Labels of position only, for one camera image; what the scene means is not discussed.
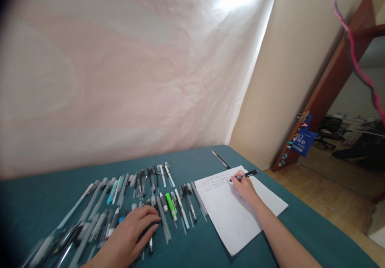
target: white backdrop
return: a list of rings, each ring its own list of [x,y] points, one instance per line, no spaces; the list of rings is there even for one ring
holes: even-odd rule
[[[12,0],[1,179],[228,144],[274,0]]]

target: green highlighter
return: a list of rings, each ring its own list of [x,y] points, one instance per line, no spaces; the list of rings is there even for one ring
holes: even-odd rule
[[[171,216],[172,216],[174,222],[176,222],[176,210],[175,210],[174,204],[172,203],[170,193],[166,193],[166,199],[168,202],[168,206],[170,207]]]

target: floor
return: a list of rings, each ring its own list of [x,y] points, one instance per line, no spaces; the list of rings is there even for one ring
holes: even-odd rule
[[[336,149],[325,149],[321,143],[314,143],[306,158],[300,157],[298,163],[369,200],[385,191],[383,174],[361,168],[349,160],[334,158],[332,152],[349,147],[340,141],[328,142],[336,145]]]
[[[385,268],[385,249],[365,236],[374,211],[373,203],[296,163],[275,173],[265,172],[340,228]]]

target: blue bag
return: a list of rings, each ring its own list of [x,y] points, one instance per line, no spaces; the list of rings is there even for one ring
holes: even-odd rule
[[[306,157],[314,139],[318,137],[317,133],[309,131],[311,120],[312,116],[308,115],[307,121],[305,122],[307,126],[302,127],[298,131],[298,136],[293,138],[292,150],[294,150],[297,154],[300,154],[302,157]]]

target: door frame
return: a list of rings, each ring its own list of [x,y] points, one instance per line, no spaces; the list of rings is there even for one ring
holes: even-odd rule
[[[361,59],[373,38],[385,35],[385,24],[376,26],[372,0],[362,0],[349,24],[349,28],[354,34],[357,61]],[[287,143],[292,141],[303,124],[304,115],[313,115],[310,130],[316,131],[352,72],[353,69],[349,62],[345,40],[342,36],[324,73],[303,109],[302,116],[299,117],[289,138],[283,144],[283,149],[274,161],[271,167],[273,172],[297,162],[299,154],[289,150]]]

